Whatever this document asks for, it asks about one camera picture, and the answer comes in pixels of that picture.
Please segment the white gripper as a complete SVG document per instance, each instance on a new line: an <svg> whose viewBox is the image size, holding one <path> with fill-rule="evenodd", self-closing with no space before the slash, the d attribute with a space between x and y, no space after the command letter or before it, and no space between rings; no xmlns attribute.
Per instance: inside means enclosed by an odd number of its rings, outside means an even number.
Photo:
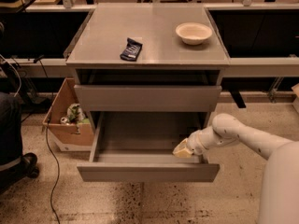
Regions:
<svg viewBox="0 0 299 224"><path fill-rule="evenodd" d="M215 134L211 127L198 130L183 139L173 150L173 155L177 158L190 158L192 154L203 155L216 144Z"/></svg>

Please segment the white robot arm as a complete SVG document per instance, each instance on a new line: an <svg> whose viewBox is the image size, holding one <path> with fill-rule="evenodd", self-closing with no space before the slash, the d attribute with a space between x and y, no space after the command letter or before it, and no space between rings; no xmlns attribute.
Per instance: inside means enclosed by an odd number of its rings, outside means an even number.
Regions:
<svg viewBox="0 0 299 224"><path fill-rule="evenodd" d="M299 224L299 142L252 128L221 113L211 125L182 140L179 158L200 156L213 147L239 141L266 160L258 224Z"/></svg>

